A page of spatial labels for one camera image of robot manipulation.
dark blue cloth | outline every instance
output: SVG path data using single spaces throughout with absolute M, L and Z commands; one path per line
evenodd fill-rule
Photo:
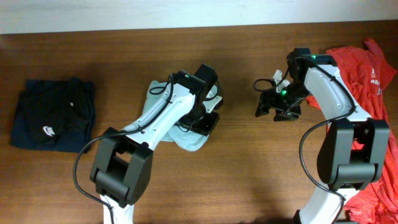
M 17 104 L 11 145 L 23 149 L 79 152 L 91 140 L 95 123 L 93 82 L 82 82 L 78 78 L 70 81 L 28 80 L 25 87 Z M 27 103 L 30 101 L 44 103 L 34 107 Z M 53 115 L 43 114 L 42 107 Z M 77 111 L 79 108 L 85 108 L 85 112 Z M 59 121 L 54 125 L 61 127 L 57 128 L 56 135 L 48 139 L 38 138 L 37 133 L 42 129 L 40 122 L 54 118 Z

red cloth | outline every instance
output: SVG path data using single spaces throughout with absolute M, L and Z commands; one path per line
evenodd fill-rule
M 340 69 L 341 77 L 355 100 L 374 119 L 388 122 L 381 91 L 390 84 L 397 73 L 384 58 L 384 54 L 372 39 L 364 41 L 367 50 L 357 47 L 331 49 Z M 318 109 L 313 96 L 308 103 Z M 352 221 L 363 223 L 398 223 L 398 147 L 391 131 L 381 178 L 360 191 L 345 205 Z

table surface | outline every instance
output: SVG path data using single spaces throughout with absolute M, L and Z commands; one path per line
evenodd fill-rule
M 150 184 L 136 203 L 134 223 L 269 223 L 291 218 L 315 186 L 299 162 L 302 134 L 322 113 L 302 103 L 294 122 L 273 114 L 254 117 L 257 78 L 285 70 L 294 47 L 326 49 L 375 39 L 398 68 L 398 22 L 337 22 L 194 29 L 117 30 L 0 35 L 0 223 L 102 223 L 102 206 L 72 181 L 76 154 L 18 149 L 9 133 L 18 93 L 27 79 L 92 80 L 97 120 L 93 136 L 133 122 L 152 80 L 170 72 L 216 68 L 224 89 L 221 119 L 206 144 L 188 152 L 162 142 L 154 153 Z M 398 131 L 398 78 L 384 91 L 391 128 Z M 316 174 L 325 137 L 308 137 L 305 160 Z M 96 147 L 81 158 L 78 180 L 95 193 L 88 176 Z

light blue cloth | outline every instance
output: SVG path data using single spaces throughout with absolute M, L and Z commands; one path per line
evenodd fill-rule
M 144 111 L 142 113 L 145 113 L 145 111 L 147 111 L 161 96 L 161 95 L 152 95 L 149 93 L 149 90 L 153 87 L 165 86 L 165 85 L 166 83 L 159 83 L 158 81 L 152 81 L 152 83 L 150 83 L 147 92 L 147 99 L 144 105 Z M 217 87 L 213 86 L 213 88 L 210 91 L 212 94 L 216 94 Z M 166 133 L 165 136 L 162 138 L 162 141 L 175 142 L 178 146 L 187 151 L 196 151 L 199 148 L 201 148 L 202 145 L 204 145 L 207 139 L 208 136 L 203 136 L 201 134 L 194 133 L 193 131 L 185 133 L 181 131 L 177 126 L 172 126 L 168 131 L 168 133 Z

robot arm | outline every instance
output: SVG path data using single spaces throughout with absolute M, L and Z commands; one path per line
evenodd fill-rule
M 293 82 L 276 74 L 274 79 L 280 85 L 276 86 L 275 82 L 273 89 L 262 92 L 256 116 L 268 114 L 273 108 L 274 121 L 298 119 L 299 104 L 306 96 L 313 95 L 326 120 L 330 120 L 317 159 L 321 185 L 344 196 L 346 202 L 369 183 L 379 180 L 389 127 L 384 120 L 373 120 L 359 106 L 330 55 L 312 55 L 309 49 L 295 49 L 287 61 Z M 348 114 L 353 104 L 353 113 L 333 119 Z M 363 145 L 361 150 L 351 150 L 354 141 Z M 341 204 L 339 196 L 317 187 L 307 205 L 295 214 L 294 223 L 333 223 L 340 214 Z
M 217 96 L 206 98 L 218 79 L 214 69 L 202 65 L 194 75 L 179 71 L 172 78 L 172 84 L 159 92 L 161 96 L 155 104 L 122 130 L 139 131 L 99 142 L 90 180 L 101 199 L 113 207 L 114 223 L 132 223 L 134 204 L 149 183 L 153 151 L 173 125 L 189 127 L 206 136 L 219 120 L 213 110 L 223 103 L 220 90 Z M 120 132 L 108 128 L 104 134 L 114 133 Z M 118 157 L 125 152 L 131 155 L 130 162 Z M 105 206 L 104 222 L 111 223 Z

